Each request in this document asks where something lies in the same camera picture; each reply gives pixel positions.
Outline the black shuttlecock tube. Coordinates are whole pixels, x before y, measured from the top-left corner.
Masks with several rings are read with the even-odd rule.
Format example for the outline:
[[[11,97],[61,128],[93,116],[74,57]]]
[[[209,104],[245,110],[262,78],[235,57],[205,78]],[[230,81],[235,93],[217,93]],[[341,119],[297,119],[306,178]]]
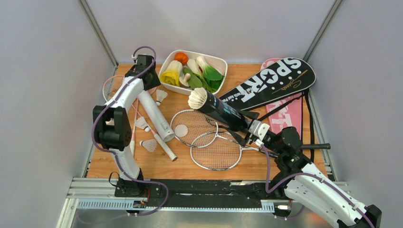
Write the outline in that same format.
[[[207,100],[205,104],[196,111],[215,119],[217,122],[222,123],[233,131],[248,128],[250,124],[250,119],[234,119],[235,108],[223,102],[209,91],[207,91]]]

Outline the white tube cap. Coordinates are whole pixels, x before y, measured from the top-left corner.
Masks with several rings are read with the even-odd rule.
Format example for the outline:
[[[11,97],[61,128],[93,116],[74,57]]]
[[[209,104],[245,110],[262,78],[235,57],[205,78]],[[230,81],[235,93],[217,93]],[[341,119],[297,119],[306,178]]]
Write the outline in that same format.
[[[184,124],[179,124],[175,127],[174,133],[177,137],[185,137],[188,134],[188,127]]]

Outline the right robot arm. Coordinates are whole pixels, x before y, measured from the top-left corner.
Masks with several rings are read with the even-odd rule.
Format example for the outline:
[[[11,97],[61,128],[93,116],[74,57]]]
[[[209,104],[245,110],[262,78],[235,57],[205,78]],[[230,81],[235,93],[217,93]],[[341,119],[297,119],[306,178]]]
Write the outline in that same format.
[[[217,121],[242,145],[255,143],[278,154],[279,173],[266,180],[265,192],[278,199],[287,197],[320,215],[335,228],[378,228],[382,212],[376,205],[365,205],[345,193],[326,177],[302,152],[302,141],[295,127],[279,133],[269,130],[256,112],[225,110]]]

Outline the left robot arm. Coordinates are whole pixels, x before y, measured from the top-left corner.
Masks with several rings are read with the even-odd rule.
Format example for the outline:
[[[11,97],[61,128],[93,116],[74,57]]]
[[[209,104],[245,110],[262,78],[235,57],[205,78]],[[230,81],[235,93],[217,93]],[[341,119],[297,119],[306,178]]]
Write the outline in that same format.
[[[139,95],[147,95],[149,89],[159,84],[155,58],[138,55],[130,70],[114,80],[112,85],[116,91],[108,96],[106,103],[93,108],[92,141],[100,151],[111,154],[118,167],[116,196],[139,197],[148,184],[130,148],[132,128],[128,111]]]

